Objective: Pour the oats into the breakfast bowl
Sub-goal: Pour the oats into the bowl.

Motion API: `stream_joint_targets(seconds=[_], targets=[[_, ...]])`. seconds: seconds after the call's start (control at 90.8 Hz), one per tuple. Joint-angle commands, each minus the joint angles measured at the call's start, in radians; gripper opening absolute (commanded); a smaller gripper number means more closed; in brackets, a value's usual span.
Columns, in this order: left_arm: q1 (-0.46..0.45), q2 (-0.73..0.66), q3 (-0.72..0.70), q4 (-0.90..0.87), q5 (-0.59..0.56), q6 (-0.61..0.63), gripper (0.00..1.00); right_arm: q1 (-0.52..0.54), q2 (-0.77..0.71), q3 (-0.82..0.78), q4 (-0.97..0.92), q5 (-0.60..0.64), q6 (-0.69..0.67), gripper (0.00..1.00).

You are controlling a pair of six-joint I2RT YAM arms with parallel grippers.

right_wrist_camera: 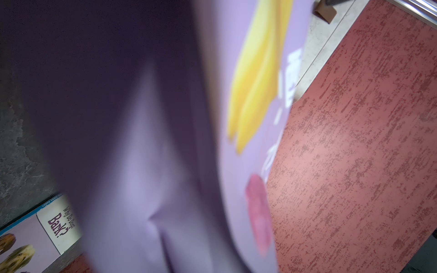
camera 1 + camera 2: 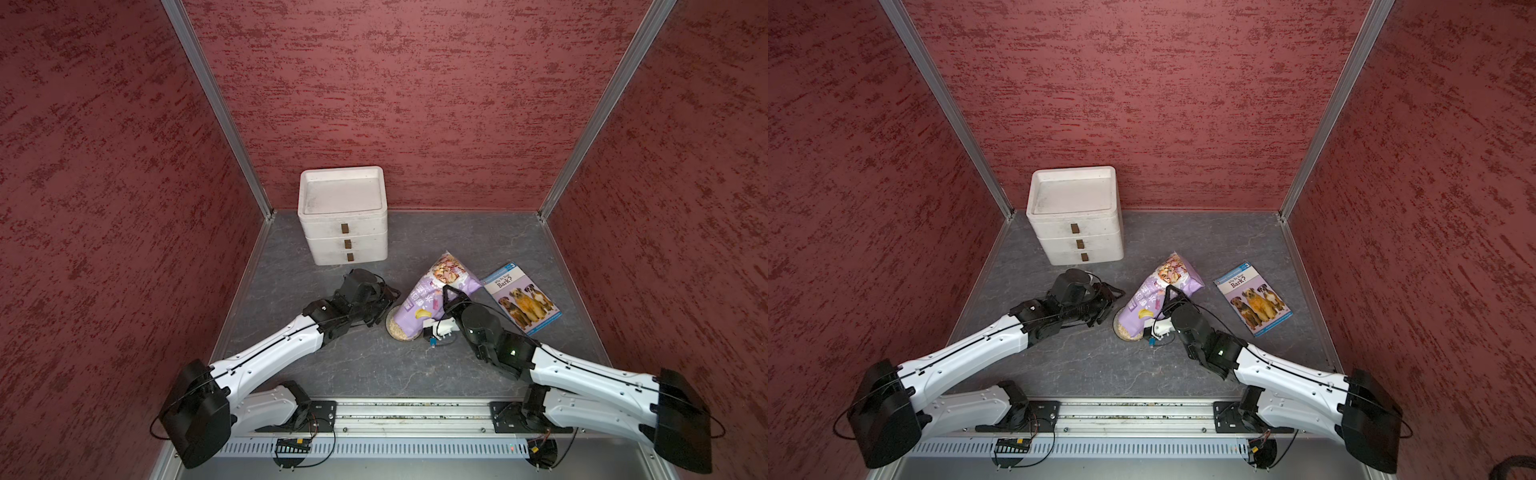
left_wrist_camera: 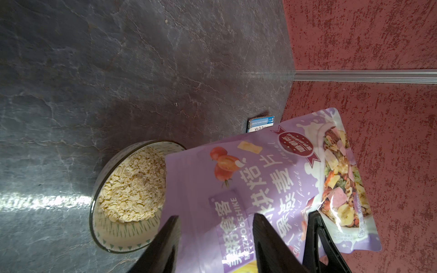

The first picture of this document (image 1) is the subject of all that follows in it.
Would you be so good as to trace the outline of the purple oats bag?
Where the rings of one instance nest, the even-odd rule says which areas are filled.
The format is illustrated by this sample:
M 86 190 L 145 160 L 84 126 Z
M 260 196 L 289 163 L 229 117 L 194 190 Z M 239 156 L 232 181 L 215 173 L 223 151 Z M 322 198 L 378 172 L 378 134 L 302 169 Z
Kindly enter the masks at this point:
M 312 1 L 2 1 L 25 115 L 99 273 L 276 273 L 266 183 Z

